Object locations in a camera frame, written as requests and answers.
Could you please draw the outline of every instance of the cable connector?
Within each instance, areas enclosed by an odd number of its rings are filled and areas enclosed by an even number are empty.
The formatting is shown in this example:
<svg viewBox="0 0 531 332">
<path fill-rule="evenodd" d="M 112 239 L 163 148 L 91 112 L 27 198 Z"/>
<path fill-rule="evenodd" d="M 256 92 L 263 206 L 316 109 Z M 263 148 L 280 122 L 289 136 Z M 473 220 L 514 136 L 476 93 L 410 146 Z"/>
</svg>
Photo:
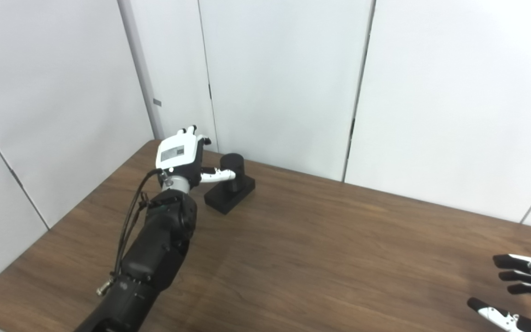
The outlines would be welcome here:
<svg viewBox="0 0 531 332">
<path fill-rule="evenodd" d="M 97 296 L 105 296 L 105 294 L 108 292 L 108 290 L 110 289 L 110 287 L 112 287 L 112 285 L 114 284 L 114 279 L 110 279 L 108 281 L 106 281 L 105 284 L 103 284 L 100 288 L 98 288 L 95 292 L 97 294 Z"/>
</svg>

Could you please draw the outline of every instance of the wooden table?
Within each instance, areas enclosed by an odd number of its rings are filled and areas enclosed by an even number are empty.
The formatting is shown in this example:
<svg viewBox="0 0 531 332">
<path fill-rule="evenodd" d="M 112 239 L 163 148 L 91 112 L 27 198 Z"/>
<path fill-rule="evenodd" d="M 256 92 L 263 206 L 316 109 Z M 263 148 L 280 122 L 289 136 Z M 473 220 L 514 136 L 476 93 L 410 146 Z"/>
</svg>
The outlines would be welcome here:
<svg viewBox="0 0 531 332">
<path fill-rule="evenodd" d="M 91 313 L 158 143 L 0 274 L 0 328 L 72 331 Z M 218 160 L 205 153 L 205 165 Z M 190 252 L 141 332 L 497 331 L 466 307 L 470 296 L 531 317 L 531 296 L 508 294 L 491 262 L 531 256 L 531 227 L 256 162 L 246 170 L 257 189 L 227 216 L 204 205 L 210 185 L 192 191 Z"/>
</svg>

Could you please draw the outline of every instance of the black rectangular base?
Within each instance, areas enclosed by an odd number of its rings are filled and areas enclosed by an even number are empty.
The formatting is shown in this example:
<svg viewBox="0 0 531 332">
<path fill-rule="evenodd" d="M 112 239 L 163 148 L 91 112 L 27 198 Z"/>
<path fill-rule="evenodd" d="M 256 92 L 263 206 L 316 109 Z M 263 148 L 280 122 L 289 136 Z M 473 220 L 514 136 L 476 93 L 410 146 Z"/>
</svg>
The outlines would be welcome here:
<svg viewBox="0 0 531 332">
<path fill-rule="evenodd" d="M 226 191 L 224 183 L 218 183 L 204 195 L 204 202 L 218 212 L 227 214 L 255 189 L 255 179 L 244 176 L 244 183 L 245 188 L 237 193 Z"/>
</svg>

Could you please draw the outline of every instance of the black cylindrical object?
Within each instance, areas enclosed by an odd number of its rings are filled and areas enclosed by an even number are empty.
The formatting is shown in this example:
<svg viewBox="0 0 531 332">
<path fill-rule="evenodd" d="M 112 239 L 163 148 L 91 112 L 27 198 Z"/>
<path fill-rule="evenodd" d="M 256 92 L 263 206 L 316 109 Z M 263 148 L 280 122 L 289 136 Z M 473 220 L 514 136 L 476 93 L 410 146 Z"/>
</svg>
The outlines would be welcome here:
<svg viewBox="0 0 531 332">
<path fill-rule="evenodd" d="M 245 159 L 240 154 L 225 154 L 221 158 L 221 170 L 232 170 L 235 178 L 223 183 L 224 189 L 232 193 L 241 191 L 245 187 Z"/>
</svg>

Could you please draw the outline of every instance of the robotic arm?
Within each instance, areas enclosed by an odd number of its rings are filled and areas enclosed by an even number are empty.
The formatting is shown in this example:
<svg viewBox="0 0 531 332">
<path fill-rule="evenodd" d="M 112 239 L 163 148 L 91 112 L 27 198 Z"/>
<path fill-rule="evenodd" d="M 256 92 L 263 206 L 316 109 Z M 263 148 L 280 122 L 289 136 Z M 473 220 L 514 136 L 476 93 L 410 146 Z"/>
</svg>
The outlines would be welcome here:
<svg viewBox="0 0 531 332">
<path fill-rule="evenodd" d="M 240 155 L 226 155 L 221 159 L 221 166 L 223 160 L 234 161 L 228 169 L 203 168 L 204 145 L 211 141 L 202 135 L 196 136 L 195 131 L 196 126 L 191 126 L 161 142 L 156 169 L 149 172 L 139 186 L 127 213 L 112 277 L 97 290 L 104 298 L 75 332 L 139 330 L 154 301 L 171 285 L 188 253 L 197 213 L 196 202 L 188 195 L 190 189 L 204 182 L 227 181 L 222 183 L 225 187 L 215 187 L 205 196 L 209 205 L 226 213 L 255 187 L 254 180 L 244 175 Z M 146 180 L 154 175 L 158 176 L 162 192 L 149 200 L 141 190 Z M 225 211 L 209 199 L 219 194 L 227 196 L 217 200 L 229 203 Z M 139 208 L 129 223 L 139 196 Z M 144 208 L 147 209 L 145 225 L 123 256 L 130 232 Z"/>
<path fill-rule="evenodd" d="M 502 281 L 520 281 L 520 284 L 508 286 L 511 294 L 531 294 L 531 257 L 520 255 L 495 255 L 493 261 L 496 267 L 508 269 L 499 273 Z M 492 307 L 485 302 L 470 298 L 468 306 L 496 326 L 509 332 L 531 332 L 531 319 L 518 314 L 512 314 L 505 309 Z"/>
</svg>

